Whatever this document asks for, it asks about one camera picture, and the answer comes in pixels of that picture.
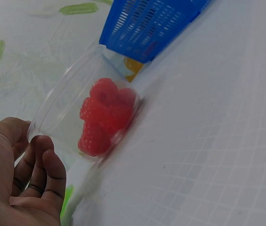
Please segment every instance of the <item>clear plastic cup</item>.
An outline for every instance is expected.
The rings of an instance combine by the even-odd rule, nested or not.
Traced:
[[[66,70],[31,122],[29,141],[48,135],[65,143],[76,156],[92,160],[103,157],[121,140],[139,96],[106,59],[104,50],[101,45],[90,49]]]

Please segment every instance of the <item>red raspberry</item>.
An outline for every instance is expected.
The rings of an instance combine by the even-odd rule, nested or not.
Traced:
[[[81,107],[80,118],[88,122],[99,122],[106,119],[107,107],[96,99],[87,97]]]
[[[108,78],[102,78],[95,82],[90,90],[90,96],[106,106],[119,101],[118,88]]]
[[[84,124],[78,148],[89,156],[99,156],[111,147],[111,140],[107,132],[98,123]]]
[[[126,105],[110,106],[107,120],[112,128],[121,130],[127,126],[132,114],[132,107]]]
[[[113,138],[118,132],[118,129],[113,127],[108,120],[101,121],[99,125],[101,125],[105,129],[105,131],[109,134],[110,138]]]
[[[130,107],[134,106],[136,100],[136,92],[130,88],[119,90],[121,100]]]

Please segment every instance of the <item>hand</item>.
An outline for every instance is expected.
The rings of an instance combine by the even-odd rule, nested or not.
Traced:
[[[28,127],[16,118],[0,121],[0,225],[58,226],[66,171],[49,137],[28,144]]]

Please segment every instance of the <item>blue basket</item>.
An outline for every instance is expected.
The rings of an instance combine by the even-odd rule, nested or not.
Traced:
[[[146,63],[153,60],[211,0],[114,0],[99,43]]]

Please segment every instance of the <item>plastic cup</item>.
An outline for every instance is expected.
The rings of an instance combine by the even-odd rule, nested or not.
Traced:
[[[103,157],[120,141],[129,122],[136,113],[139,96],[132,89],[130,83],[128,83],[106,59],[103,54],[104,49],[104,46],[99,45],[89,50],[66,70],[62,78],[48,93],[45,101],[31,122],[27,134],[29,141],[37,135],[47,135],[66,144],[70,152],[74,155],[91,160]],[[106,101],[105,85],[103,85],[102,89],[101,86],[98,86],[98,83],[101,81],[109,84],[113,82],[117,86],[116,90],[118,90],[117,92],[119,93],[117,101]],[[130,117],[126,118],[125,121],[121,118],[123,115],[121,111],[126,108],[123,107],[124,105],[129,104],[125,101],[127,97],[121,95],[121,90],[123,91],[123,89],[136,93],[135,100],[133,103],[131,101],[130,104]],[[104,105],[103,110],[99,108],[101,111],[100,114],[98,114],[98,111],[96,113],[88,112],[90,109],[92,110],[94,108],[93,105],[91,107],[85,107],[84,111],[82,111],[82,105],[86,98],[89,98],[89,100],[91,98],[94,103],[99,104],[100,107]],[[87,114],[91,115],[92,119],[81,119],[82,112],[87,112]],[[113,130],[113,133],[108,132],[107,124],[109,127],[112,125],[114,128],[113,124],[121,120],[125,122],[121,128],[118,126]],[[86,135],[85,137],[87,138],[85,139],[82,138],[84,124],[90,126],[91,130],[95,133],[90,133],[89,136]],[[94,150],[94,137],[96,137],[97,141],[106,140],[105,132],[108,133],[110,143],[108,147],[107,143],[105,144],[104,152],[103,149],[101,149],[100,154],[96,154],[98,151]]]

